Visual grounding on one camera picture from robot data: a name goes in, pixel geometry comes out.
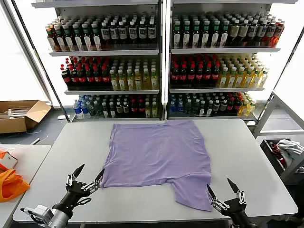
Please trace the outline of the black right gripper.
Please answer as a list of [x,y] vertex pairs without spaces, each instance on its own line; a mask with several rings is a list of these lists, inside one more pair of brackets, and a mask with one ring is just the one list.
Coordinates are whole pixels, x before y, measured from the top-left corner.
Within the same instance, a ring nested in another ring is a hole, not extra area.
[[227,180],[237,198],[222,202],[216,197],[210,185],[206,184],[211,205],[222,215],[230,217],[233,224],[238,228],[257,228],[258,226],[252,223],[245,213],[247,206],[245,192],[240,190],[230,178],[227,178]]

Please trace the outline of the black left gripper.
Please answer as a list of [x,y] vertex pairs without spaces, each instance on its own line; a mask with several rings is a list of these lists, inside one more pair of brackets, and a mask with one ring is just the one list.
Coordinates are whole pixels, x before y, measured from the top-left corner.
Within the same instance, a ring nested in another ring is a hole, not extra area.
[[52,209],[58,209],[65,214],[72,214],[75,207],[85,205],[92,200],[92,198],[89,197],[89,192],[95,192],[100,188],[105,169],[100,171],[94,181],[84,185],[82,182],[76,180],[84,166],[85,164],[82,164],[76,168],[72,174],[67,175],[66,194]]

